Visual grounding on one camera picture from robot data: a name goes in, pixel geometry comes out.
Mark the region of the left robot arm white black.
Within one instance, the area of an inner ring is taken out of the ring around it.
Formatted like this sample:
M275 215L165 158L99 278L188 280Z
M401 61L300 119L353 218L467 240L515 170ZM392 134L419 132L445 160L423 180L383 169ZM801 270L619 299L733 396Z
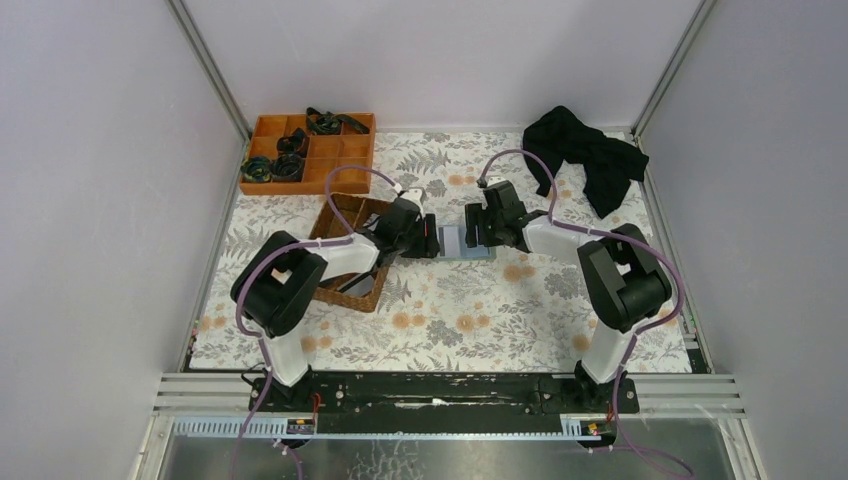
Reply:
M434 240L423 191L403 190L374 227L330 239L301 240L274 233L235 281L236 323L259 341L269 376L285 387L309 371L301 323L320 284L350 274L369 274Z

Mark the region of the green card holder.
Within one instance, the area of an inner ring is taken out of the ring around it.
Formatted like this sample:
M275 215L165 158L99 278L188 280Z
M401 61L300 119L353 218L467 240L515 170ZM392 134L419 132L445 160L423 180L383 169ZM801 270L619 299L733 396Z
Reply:
M460 225L441 225L437 227L439 253L437 260L475 261L490 260L496 257L493 247L468 247L465 241L467 229Z

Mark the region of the woven brown basket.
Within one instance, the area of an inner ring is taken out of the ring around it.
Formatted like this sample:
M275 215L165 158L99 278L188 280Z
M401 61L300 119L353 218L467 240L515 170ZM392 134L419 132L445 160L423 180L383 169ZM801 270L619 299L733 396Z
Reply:
M354 228L363 227L385 214L391 203L366 196L333 193L331 198L342 216ZM346 234L342 222L326 201L312 227L309 239L336 238ZM322 301L360 312L372 313L378 309L380 296L386 282L389 266L366 273L347 273L324 279L313 296Z

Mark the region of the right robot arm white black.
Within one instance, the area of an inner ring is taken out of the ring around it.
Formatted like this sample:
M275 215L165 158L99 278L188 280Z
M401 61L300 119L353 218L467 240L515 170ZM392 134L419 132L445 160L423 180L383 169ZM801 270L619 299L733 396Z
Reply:
M594 232L555 222L542 210L529 211L513 184L494 177L480 180L485 201L465 206L469 248L506 246L580 266L590 303L598 317L589 350L575 371L598 385L618 376L636 327L671 298L672 285L638 227Z

